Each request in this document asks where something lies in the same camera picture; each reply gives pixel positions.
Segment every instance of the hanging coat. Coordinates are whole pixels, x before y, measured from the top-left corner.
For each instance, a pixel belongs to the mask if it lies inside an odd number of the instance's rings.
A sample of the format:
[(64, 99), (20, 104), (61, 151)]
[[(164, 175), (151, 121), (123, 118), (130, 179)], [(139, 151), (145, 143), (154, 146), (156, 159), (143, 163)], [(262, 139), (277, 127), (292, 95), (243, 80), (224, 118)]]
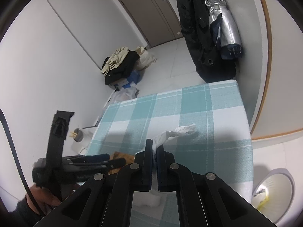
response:
[(222, 60), (212, 40), (205, 0), (177, 0), (177, 6), (181, 32), (199, 76), (205, 82), (234, 78), (235, 60)]

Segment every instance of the white wall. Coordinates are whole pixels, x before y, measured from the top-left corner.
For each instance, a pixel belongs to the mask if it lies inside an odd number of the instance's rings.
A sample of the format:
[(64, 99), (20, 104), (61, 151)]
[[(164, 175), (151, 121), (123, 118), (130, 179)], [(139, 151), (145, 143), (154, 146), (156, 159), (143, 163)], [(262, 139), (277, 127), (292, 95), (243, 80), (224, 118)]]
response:
[[(70, 130), (91, 126), (109, 97), (108, 87), (46, 0), (32, 0), (17, 16), (0, 43), (0, 62), (0, 107), (31, 185), (32, 165), (46, 155), (56, 111), (75, 112)], [(72, 141), (67, 138), (63, 155), (72, 154)], [(0, 150), (0, 186), (22, 199), (25, 190), (2, 127)]]
[(102, 66), (122, 46), (141, 45), (112, 0), (49, 0), (60, 18), (93, 60)]
[(237, 23), (243, 46), (243, 57), (239, 59), (236, 76), (248, 122), (251, 123), (257, 101), (261, 98), (262, 68), (267, 64), (267, 34), (264, 13), (260, 0), (226, 0)]
[(15, 198), (10, 195), (6, 190), (0, 187), (0, 196), (3, 204), (5, 205), (8, 211), (13, 211), (16, 208), (16, 205), (20, 199)]
[(266, 0), (272, 27), (272, 66), (252, 138), (303, 128), (303, 33), (277, 0)]

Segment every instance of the beige cloth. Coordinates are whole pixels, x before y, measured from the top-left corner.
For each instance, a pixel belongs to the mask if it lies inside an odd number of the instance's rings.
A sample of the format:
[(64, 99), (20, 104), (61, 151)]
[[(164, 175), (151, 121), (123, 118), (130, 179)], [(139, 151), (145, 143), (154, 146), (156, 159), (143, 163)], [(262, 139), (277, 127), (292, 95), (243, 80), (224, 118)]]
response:
[(157, 60), (156, 57), (150, 52), (148, 52), (143, 46), (138, 46), (135, 51), (140, 57), (134, 67), (137, 71), (141, 71), (149, 67)]
[(120, 64), (122, 63), (122, 61), (124, 60), (127, 54), (128, 54), (128, 47), (122, 47), (117, 49), (107, 60), (107, 62), (105, 63), (104, 67), (101, 70), (101, 73), (103, 73), (104, 76), (106, 76), (109, 70), (113, 70), (114, 68), (120, 66)]

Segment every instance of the chopstick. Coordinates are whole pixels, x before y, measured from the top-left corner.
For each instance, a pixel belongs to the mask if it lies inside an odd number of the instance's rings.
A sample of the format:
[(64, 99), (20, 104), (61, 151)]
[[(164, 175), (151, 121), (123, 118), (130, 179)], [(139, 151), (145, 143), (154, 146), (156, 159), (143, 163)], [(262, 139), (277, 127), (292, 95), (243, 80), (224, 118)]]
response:
[(76, 133), (76, 132), (71, 132), (71, 135), (70, 135), (69, 137), (75, 138), (77, 135), (78, 135), (78, 133)]

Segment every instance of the cable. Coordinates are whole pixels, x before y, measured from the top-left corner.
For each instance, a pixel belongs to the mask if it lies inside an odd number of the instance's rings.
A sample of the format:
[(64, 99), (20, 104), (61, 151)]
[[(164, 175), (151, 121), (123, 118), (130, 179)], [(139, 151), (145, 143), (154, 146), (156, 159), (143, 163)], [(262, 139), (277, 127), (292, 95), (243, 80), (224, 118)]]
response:
[(16, 152), (16, 149), (15, 149), (15, 146), (14, 146), (14, 143), (13, 143), (12, 135), (11, 135), (11, 132), (9, 131), (9, 126), (7, 124), (7, 121), (5, 119), (5, 116), (4, 116), (1, 108), (0, 108), (0, 121), (1, 121), (2, 126), (4, 128), (4, 132), (6, 134), (7, 141), (9, 142), (9, 146), (11, 148), (11, 151), (12, 151), (12, 154), (13, 154), (13, 158), (14, 158), (14, 161), (15, 161), (18, 173), (20, 175), (21, 181), (22, 181), (23, 186), (25, 188), (25, 191), (28, 194), (29, 198), (31, 199), (31, 202), (34, 204), (35, 208), (38, 210), (38, 212), (41, 215), (41, 217), (44, 217), (45, 216), (44, 212), (42, 211), (42, 209), (40, 208), (40, 206), (36, 202), (33, 194), (31, 193), (31, 191), (30, 191), (30, 189), (29, 189), (29, 187), (27, 185), (26, 180), (25, 180), (25, 177), (24, 177), (24, 174), (22, 172), (22, 168), (21, 168), (18, 156), (17, 156), (17, 152)]

